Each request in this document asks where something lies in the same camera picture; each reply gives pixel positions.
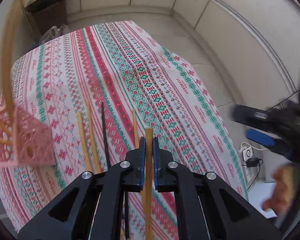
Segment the person's right hand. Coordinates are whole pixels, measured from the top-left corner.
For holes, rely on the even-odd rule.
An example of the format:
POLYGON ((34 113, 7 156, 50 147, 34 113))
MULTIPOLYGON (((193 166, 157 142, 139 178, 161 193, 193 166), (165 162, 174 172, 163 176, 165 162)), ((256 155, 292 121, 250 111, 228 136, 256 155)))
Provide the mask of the person's right hand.
POLYGON ((278 216, 288 210, 294 195, 293 172, 294 167, 292 165, 285 165, 273 173, 273 179, 276 181, 276 185, 271 197, 262 203, 261 207, 263 211, 271 209, 278 216))

